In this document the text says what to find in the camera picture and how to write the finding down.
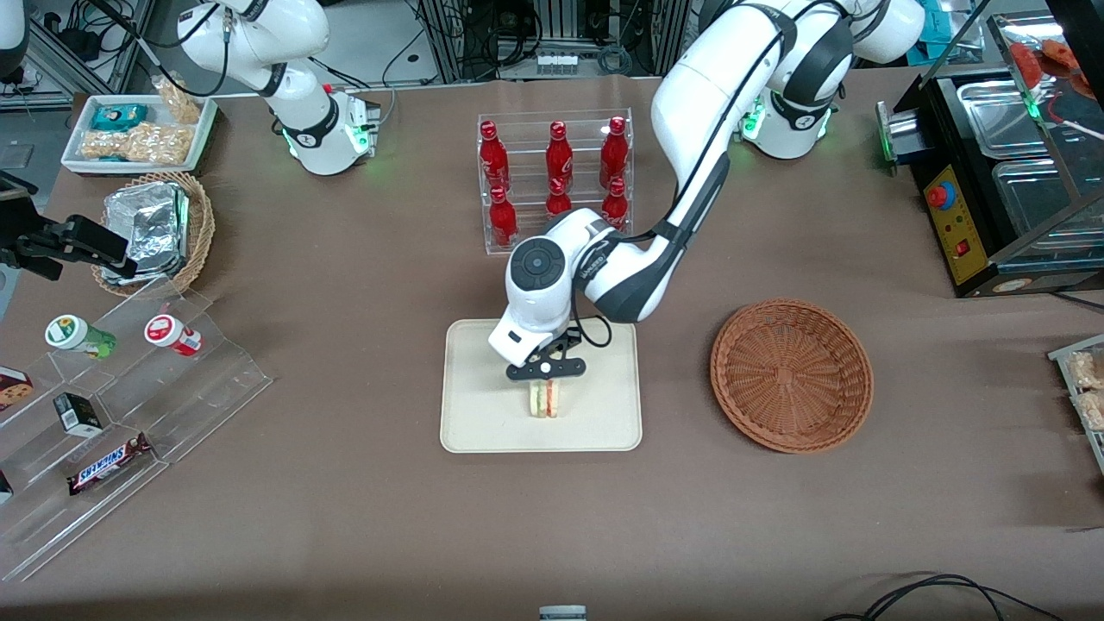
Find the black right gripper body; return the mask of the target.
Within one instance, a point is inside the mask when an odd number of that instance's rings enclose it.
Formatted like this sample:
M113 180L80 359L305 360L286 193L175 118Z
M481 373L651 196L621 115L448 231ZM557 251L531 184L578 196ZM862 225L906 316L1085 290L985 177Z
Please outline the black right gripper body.
M15 265L15 244L21 236L35 235L41 231L33 196L38 185L31 185L15 173L1 173L1 262Z

